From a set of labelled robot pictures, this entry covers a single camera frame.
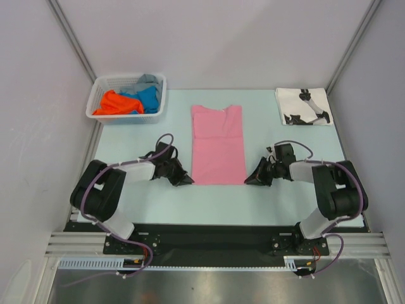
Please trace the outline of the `pink t shirt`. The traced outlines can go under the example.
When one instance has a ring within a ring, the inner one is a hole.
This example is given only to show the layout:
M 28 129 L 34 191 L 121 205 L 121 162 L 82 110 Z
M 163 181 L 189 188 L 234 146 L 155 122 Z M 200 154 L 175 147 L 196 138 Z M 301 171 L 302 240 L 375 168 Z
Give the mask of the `pink t shirt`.
M 247 178 L 242 107 L 192 107 L 192 179 L 198 186 L 239 186 Z

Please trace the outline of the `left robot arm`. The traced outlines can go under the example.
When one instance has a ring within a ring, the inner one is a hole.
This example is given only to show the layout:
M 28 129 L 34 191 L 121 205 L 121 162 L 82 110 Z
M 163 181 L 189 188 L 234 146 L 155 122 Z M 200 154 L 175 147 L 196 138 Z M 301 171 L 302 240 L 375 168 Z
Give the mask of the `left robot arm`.
M 160 254 L 160 236 L 139 231 L 118 206 L 125 185 L 160 178 L 175 187 L 194 183 L 178 159 L 177 148 L 164 142 L 136 160 L 112 165 L 93 160 L 88 164 L 70 204 L 107 233 L 104 254 Z

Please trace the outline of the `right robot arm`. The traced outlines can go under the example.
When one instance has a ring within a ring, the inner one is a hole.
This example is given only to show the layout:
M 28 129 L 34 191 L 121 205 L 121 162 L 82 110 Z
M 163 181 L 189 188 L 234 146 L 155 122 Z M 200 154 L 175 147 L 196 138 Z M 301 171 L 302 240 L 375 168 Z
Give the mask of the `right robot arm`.
M 287 236 L 271 239 L 273 255 L 309 255 L 326 243 L 327 233 L 337 224 L 357 218 L 368 207 L 368 197 L 351 161 L 318 161 L 313 153 L 303 160 L 295 156 L 295 141 L 280 141 L 267 150 L 247 185 L 268 186 L 275 179 L 311 183 L 316 208 L 293 226 Z

